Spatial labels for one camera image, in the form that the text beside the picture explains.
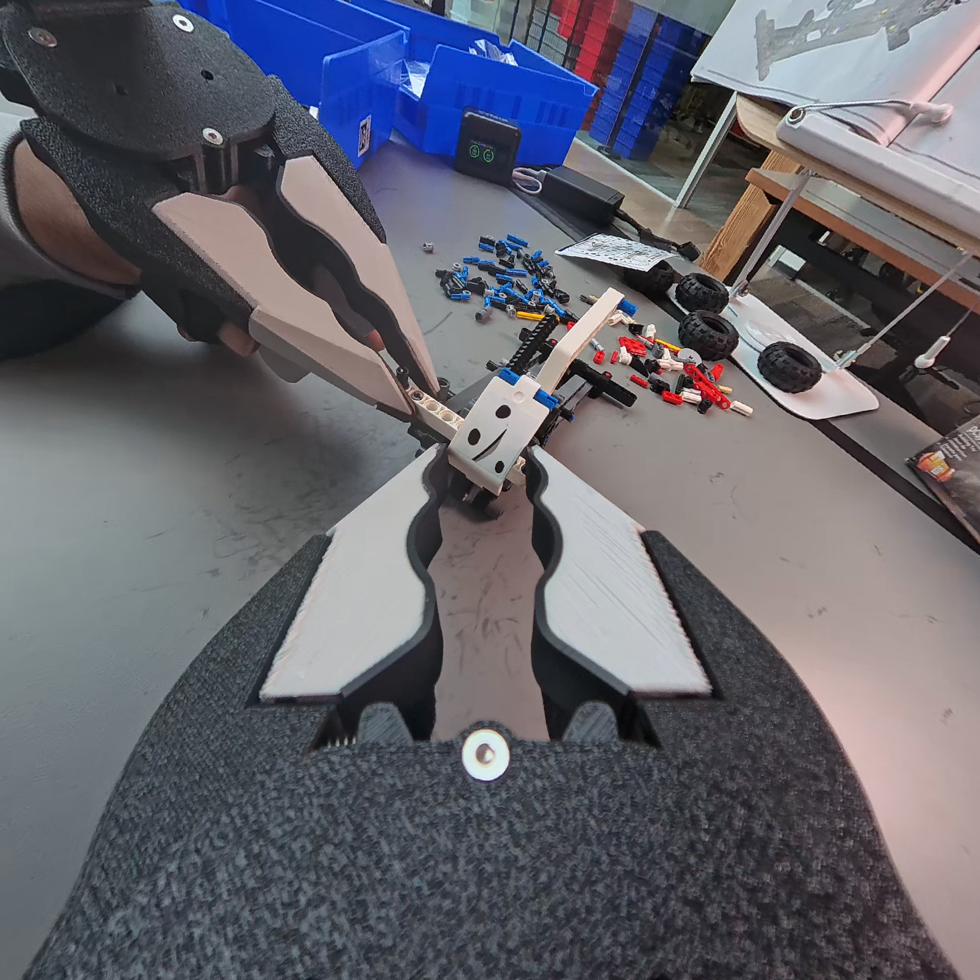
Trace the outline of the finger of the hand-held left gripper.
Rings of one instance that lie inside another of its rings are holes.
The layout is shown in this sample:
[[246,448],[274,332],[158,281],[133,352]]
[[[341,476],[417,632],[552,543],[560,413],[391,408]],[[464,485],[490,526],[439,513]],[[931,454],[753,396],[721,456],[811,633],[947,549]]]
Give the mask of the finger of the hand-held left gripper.
[[313,263],[336,282],[334,293],[412,381],[430,395],[439,382],[408,292],[387,243],[365,221],[314,156],[288,160],[278,181],[287,211],[312,228],[323,256]]
[[243,207],[182,193],[154,205],[153,212],[251,306],[251,337],[276,374],[314,374],[411,420],[413,402],[386,362],[344,330],[325,300],[288,275],[263,227]]

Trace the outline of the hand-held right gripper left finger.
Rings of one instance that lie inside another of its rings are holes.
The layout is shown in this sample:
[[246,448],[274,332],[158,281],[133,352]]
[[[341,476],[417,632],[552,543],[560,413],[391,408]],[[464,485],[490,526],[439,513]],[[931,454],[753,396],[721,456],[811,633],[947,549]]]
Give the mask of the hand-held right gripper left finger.
[[442,663],[429,566],[448,460],[423,451],[338,521],[259,690],[263,703],[412,703]]

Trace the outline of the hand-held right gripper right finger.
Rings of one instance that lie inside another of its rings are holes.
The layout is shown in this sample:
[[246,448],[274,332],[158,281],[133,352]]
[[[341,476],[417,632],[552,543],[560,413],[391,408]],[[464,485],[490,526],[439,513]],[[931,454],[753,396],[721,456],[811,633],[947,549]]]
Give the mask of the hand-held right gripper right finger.
[[707,697],[712,683],[646,547],[644,527],[540,448],[527,459],[538,665],[576,666],[616,697]]

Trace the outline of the white spotted toy panel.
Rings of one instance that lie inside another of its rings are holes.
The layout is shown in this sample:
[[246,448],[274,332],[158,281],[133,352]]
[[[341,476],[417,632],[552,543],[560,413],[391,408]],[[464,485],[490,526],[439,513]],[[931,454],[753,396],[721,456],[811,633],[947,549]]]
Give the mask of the white spotted toy panel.
[[448,447],[449,464],[499,496],[558,399],[535,378],[503,367],[476,399]]

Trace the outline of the grey black toy chassis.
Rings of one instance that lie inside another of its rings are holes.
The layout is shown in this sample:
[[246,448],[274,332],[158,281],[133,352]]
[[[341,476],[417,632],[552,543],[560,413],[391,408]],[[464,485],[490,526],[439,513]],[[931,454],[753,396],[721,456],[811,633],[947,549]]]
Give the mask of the grey black toy chassis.
[[[529,375],[558,399],[558,406],[537,430],[535,438],[509,473],[512,480],[505,482],[501,493],[510,485],[522,483],[526,452],[533,447],[545,445],[557,423],[571,422],[574,408],[582,399],[596,396],[613,401],[621,408],[631,408],[634,405],[634,394],[581,359],[582,352],[596,338],[601,328],[611,324],[614,314],[619,312],[619,303],[622,300],[623,295],[618,290],[609,288],[574,325],[562,325],[553,317],[544,318],[533,329],[522,331],[521,345],[508,361],[500,364],[489,361],[487,378],[458,396],[440,401],[425,394],[413,383],[407,383],[406,392],[413,402],[410,434],[420,441],[423,448],[435,442],[449,446],[461,428],[463,419],[494,374],[507,368],[517,374]],[[471,483],[462,474],[461,476],[469,482],[476,494],[482,494],[491,500],[497,497]]]

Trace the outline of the instruction booklet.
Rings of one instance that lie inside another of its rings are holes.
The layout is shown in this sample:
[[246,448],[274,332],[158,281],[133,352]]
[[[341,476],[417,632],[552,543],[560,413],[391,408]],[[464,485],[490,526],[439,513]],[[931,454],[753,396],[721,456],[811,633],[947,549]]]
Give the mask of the instruction booklet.
[[739,1],[691,79],[827,115],[882,146],[977,51],[977,1]]

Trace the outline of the person's left forearm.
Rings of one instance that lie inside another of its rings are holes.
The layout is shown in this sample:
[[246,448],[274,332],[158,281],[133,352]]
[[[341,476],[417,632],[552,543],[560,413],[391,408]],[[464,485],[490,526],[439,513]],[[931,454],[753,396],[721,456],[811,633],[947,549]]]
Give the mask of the person's left forearm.
[[1,288],[35,277],[37,254],[18,216],[14,152],[20,141],[20,117],[1,112]]

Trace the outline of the grey desk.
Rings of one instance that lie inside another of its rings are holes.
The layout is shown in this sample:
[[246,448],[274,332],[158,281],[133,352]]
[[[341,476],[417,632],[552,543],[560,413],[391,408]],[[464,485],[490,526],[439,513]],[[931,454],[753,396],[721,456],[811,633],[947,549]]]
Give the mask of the grey desk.
[[[587,403],[548,450],[778,647],[922,918],[978,978],[978,554],[902,466],[935,434],[886,402],[818,427],[724,375],[751,418],[639,392]],[[2,978],[41,945],[181,673],[414,449],[317,378],[185,342],[145,297],[2,365]]]

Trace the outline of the person's left hand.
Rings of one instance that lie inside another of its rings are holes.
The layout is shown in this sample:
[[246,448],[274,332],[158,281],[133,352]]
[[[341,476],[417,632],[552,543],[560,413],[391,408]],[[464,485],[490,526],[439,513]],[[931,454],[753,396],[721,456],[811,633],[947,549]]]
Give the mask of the person's left hand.
[[34,155],[21,132],[14,180],[18,216],[37,255],[35,277],[19,283],[67,282],[123,298],[122,304],[140,291],[140,270],[97,235],[65,182]]

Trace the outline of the blue bin with square tag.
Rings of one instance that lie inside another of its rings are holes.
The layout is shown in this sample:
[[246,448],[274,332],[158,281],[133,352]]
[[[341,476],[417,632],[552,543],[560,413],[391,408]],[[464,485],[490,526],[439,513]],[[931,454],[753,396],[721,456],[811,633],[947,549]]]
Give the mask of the blue bin with square tag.
[[355,168],[390,138],[410,32],[341,1],[182,1],[315,115]]

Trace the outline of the black power bank green display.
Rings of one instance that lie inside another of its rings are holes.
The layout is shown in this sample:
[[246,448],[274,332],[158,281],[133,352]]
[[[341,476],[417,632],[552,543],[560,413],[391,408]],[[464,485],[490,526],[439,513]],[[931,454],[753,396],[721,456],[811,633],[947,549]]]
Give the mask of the black power bank green display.
[[453,169],[510,187],[518,165],[521,129],[507,119],[467,108],[462,112]]

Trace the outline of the clear plastic bag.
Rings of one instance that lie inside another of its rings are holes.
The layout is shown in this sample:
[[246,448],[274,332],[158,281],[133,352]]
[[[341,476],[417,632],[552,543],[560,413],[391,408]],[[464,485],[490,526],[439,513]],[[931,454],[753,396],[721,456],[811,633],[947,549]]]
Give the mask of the clear plastic bag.
[[[517,58],[498,45],[486,39],[476,39],[468,48],[468,53],[484,61],[508,66],[519,65]],[[417,97],[422,97],[425,81],[431,64],[418,60],[405,60],[401,69],[401,85]]]

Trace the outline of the pile of blue black pins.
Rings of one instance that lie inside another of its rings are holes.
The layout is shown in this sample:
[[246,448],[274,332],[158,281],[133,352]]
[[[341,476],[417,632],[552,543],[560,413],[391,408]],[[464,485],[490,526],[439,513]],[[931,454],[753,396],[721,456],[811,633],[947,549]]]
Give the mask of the pile of blue black pins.
[[473,304],[479,323],[496,311],[519,320],[515,307],[546,313],[545,318],[568,326],[578,320],[553,263],[542,250],[513,234],[481,235],[471,255],[436,268],[434,276],[448,300]]

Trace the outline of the black oval pad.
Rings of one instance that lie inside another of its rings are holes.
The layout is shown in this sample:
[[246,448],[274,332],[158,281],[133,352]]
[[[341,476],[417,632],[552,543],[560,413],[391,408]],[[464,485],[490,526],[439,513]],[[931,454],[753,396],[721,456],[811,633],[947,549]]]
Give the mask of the black oval pad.
[[51,350],[115,312],[123,298],[63,281],[17,283],[1,290],[1,361]]

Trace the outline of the black power adapter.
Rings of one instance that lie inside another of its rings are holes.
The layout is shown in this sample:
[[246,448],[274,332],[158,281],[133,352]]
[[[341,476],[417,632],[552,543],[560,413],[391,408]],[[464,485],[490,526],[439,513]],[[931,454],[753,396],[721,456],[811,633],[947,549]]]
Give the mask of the black power adapter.
[[566,165],[546,170],[540,183],[543,200],[597,227],[609,226],[625,199],[619,190]]

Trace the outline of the blue plastic bin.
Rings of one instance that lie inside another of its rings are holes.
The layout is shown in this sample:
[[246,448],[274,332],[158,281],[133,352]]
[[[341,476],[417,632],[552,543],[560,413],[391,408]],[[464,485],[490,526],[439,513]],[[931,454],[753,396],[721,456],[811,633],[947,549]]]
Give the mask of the blue plastic bin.
[[476,111],[521,129],[521,165],[561,165],[597,86],[514,41],[398,2],[354,6],[408,31],[406,63],[427,67],[421,87],[404,81],[395,129],[425,154],[454,156],[462,115]]

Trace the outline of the pile of red white pieces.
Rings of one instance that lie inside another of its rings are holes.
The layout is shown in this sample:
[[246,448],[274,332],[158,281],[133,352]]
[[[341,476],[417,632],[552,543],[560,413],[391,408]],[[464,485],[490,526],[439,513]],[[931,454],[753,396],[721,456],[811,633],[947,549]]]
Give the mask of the pile of red white pieces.
[[619,336],[601,334],[590,344],[594,365],[605,368],[612,380],[625,382],[631,394],[643,389],[665,404],[690,406],[701,415],[725,411],[744,419],[753,416],[753,408],[721,383],[720,361],[704,361],[693,349],[663,340],[654,325]]

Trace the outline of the sticker sheet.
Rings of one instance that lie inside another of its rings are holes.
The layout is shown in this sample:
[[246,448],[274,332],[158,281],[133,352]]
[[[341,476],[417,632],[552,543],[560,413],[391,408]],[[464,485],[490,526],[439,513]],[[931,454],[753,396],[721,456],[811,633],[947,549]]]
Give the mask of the sticker sheet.
[[668,261],[674,252],[621,236],[595,233],[557,249],[555,255],[647,273],[659,263]]

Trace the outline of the black toy tire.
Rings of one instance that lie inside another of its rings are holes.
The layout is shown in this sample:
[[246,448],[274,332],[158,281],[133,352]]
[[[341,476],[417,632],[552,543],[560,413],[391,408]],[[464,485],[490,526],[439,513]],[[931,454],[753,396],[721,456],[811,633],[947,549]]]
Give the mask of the black toy tire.
[[718,313],[689,312],[678,324],[678,344],[695,351],[704,361],[723,361],[737,349],[737,328]]
[[729,303],[729,291],[713,276],[690,273],[676,282],[674,303],[687,312],[720,313]]
[[677,270],[666,260],[655,263],[645,271],[623,267],[620,270],[620,275],[627,287],[650,300],[667,296],[669,288],[680,277]]
[[824,374],[820,362],[811,353],[789,341],[766,346],[759,353],[756,365],[764,381],[786,394],[812,390]]

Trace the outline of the white booklet stand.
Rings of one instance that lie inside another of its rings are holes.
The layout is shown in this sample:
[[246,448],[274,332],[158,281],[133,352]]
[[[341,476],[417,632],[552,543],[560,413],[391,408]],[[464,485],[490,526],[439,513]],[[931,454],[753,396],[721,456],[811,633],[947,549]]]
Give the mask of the white booklet stand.
[[[854,377],[849,367],[874,343],[900,323],[900,312],[864,347],[829,361],[809,340],[760,300],[748,295],[756,265],[766,260],[785,218],[802,200],[807,184],[826,178],[853,196],[948,242],[958,257],[930,284],[925,296],[978,260],[978,181],[956,174],[949,165],[925,162],[900,147],[883,147],[818,110],[788,109],[776,103],[735,95],[734,114],[756,143],[792,160],[799,170],[789,175],[787,194],[746,255],[729,289],[729,314],[739,331],[734,360],[779,405],[807,421],[824,421],[876,410],[876,395]],[[796,344],[818,361],[815,385],[792,394],[764,378],[760,360],[766,346],[778,340]]]

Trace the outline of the stack of red blue crates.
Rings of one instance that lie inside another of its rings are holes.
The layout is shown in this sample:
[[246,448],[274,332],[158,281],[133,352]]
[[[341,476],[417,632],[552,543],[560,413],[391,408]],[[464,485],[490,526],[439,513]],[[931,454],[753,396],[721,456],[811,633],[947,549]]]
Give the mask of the stack of red blue crates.
[[514,38],[597,92],[580,133],[621,161],[655,152],[711,39],[651,2],[521,2],[527,24]]

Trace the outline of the toy truck box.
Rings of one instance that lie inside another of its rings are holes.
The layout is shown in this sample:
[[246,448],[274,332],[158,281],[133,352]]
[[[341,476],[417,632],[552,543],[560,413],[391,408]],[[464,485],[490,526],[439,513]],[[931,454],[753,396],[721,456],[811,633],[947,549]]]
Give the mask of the toy truck box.
[[906,466],[979,541],[979,418],[906,458]]

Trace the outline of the wooden side table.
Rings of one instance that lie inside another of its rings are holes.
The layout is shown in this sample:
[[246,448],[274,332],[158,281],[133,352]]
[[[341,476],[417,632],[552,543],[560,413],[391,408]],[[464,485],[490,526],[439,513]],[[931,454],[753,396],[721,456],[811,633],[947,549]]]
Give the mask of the wooden side table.
[[953,256],[964,253],[978,262],[978,217],[966,228],[936,212],[908,203],[881,184],[880,177],[856,178],[835,165],[785,143],[777,135],[785,107],[752,96],[735,95],[731,115],[746,136],[768,152],[761,167],[746,175],[748,188],[699,260],[701,269],[732,285],[749,265],[765,233],[787,227],[775,223],[795,181],[812,175],[790,205],[801,214],[933,285]]

